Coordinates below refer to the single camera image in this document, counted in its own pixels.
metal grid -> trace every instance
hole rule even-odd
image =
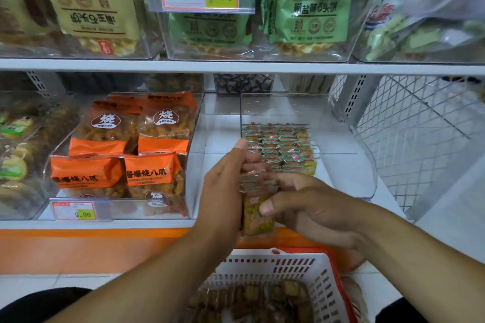
[[[470,137],[485,130],[480,86],[432,76],[385,76],[357,131],[406,211]]]

tiled floor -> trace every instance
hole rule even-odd
[[[118,275],[3,275],[0,276],[0,308],[30,293],[55,287],[95,289]],[[374,322],[379,311],[401,295],[370,263],[352,274],[367,301],[369,316]]]

